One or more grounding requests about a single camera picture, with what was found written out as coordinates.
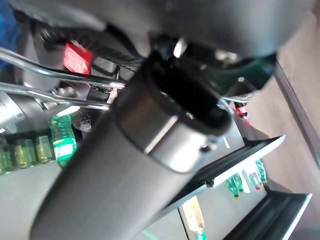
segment metal rod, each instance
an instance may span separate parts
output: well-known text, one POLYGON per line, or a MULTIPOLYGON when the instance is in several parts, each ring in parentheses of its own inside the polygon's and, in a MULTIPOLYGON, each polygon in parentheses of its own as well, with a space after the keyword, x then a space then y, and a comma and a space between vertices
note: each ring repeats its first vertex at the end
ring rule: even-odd
POLYGON ((101 77, 49 68, 30 61, 26 57, 3 47, 0 47, 0 59, 12 65, 15 65, 16 67, 30 70, 32 72, 42 74, 50 78, 61 78, 69 82, 86 83, 101 87, 112 87, 118 89, 124 88, 126 83, 125 81, 115 79, 115 77, 113 76, 101 77))
POLYGON ((0 82, 0 91, 10 93, 10 94, 20 94, 27 95, 30 97, 47 100, 50 102, 56 102, 58 104, 72 104, 72 106, 79 106, 88 109, 100 109, 100 110, 108 110, 110 105, 103 102, 97 101, 86 101, 71 97, 64 97, 55 95, 52 93, 48 93, 45 91, 41 91, 32 87, 15 85, 10 83, 0 82))
POLYGON ((310 152, 318 166, 320 168, 320 139, 311 124, 306 112, 304 111, 298 97, 292 88, 285 72, 281 68, 279 62, 276 62, 276 68, 274 78, 279 85, 280 90, 290 108, 290 111, 308 145, 310 152))

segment beverage bottle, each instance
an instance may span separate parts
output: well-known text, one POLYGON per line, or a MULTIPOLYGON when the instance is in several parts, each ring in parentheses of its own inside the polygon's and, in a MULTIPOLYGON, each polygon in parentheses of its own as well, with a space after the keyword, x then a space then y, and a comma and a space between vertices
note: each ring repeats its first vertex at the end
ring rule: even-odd
POLYGON ((259 173, 260 173, 260 176, 261 176, 261 181, 263 183, 263 185, 267 185, 268 184, 268 181, 267 181, 267 173, 266 173, 266 170, 265 170, 265 167, 264 167, 264 163, 261 161, 261 159, 257 160, 255 162, 258 170, 259 170, 259 173))
POLYGON ((251 173, 248 173, 247 175, 250 182, 254 185, 255 189, 260 190, 261 189, 260 174, 258 172, 251 172, 251 173))
POLYGON ((235 184, 236 184, 237 188, 239 189, 239 192, 243 193, 244 192, 244 187, 242 185, 242 180, 241 180, 240 174, 237 173, 237 174, 233 175, 233 177, 234 177, 234 180, 235 180, 235 184))
POLYGON ((35 150, 40 163, 45 164, 54 160, 51 148, 48 136, 38 136, 35 139, 35 150))
POLYGON ((27 146, 26 139, 15 141, 14 153, 19 168, 26 169, 33 165, 33 156, 27 146))
POLYGON ((234 102, 234 106, 236 113, 244 121, 244 124, 249 125, 250 122, 246 105, 244 105, 243 103, 234 102))
POLYGON ((239 197, 239 189, 237 187, 237 184, 236 184, 236 180, 234 177, 230 177, 227 181, 226 181, 226 184, 228 186, 228 189, 229 191, 233 194, 233 196, 235 198, 238 198, 239 197))
POLYGON ((77 150, 77 142, 72 130, 70 115, 55 115, 49 122, 53 151, 58 165, 63 168, 77 150))
POLYGON ((195 234, 195 239, 196 240, 207 240, 207 236, 201 227, 199 227, 198 232, 195 234))
POLYGON ((0 148, 0 174, 11 172, 13 168, 10 148, 2 146, 0 148))
POLYGON ((29 151, 29 155, 31 157, 31 164, 33 166, 37 165, 38 161, 37 161, 37 155, 36 155, 36 152, 35 152, 34 142, 31 139, 26 139, 25 140, 25 145, 26 145, 27 151, 29 151))

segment black panel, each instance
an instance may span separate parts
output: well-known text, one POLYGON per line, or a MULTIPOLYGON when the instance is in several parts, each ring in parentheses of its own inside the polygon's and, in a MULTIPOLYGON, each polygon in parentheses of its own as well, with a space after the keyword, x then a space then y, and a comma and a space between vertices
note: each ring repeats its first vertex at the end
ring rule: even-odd
POLYGON ((307 197, 308 194, 269 191, 267 196, 224 239, 283 239, 307 197))

